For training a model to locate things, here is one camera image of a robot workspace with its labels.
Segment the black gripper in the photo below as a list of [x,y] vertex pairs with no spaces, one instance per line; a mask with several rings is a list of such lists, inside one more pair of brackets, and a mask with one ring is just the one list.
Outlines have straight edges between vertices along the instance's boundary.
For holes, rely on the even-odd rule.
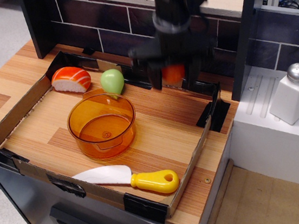
[[[176,34],[156,32],[154,38],[128,51],[132,69],[143,70],[151,86],[162,89],[161,69],[169,65],[184,62],[194,56],[207,56],[212,52],[215,39],[208,34],[186,30]],[[202,59],[195,59],[185,64],[184,88],[194,89],[201,72]]]

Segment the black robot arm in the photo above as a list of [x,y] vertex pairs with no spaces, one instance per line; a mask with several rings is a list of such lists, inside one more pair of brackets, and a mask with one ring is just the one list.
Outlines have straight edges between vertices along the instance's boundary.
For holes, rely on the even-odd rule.
[[193,32],[190,26],[193,15],[200,16],[205,26],[209,25],[200,12],[205,1],[154,0],[154,38],[128,52],[133,69],[144,68],[153,88],[162,88],[163,70],[173,65],[184,68],[182,88],[194,91],[199,86],[201,67],[212,55],[213,40],[206,31]]

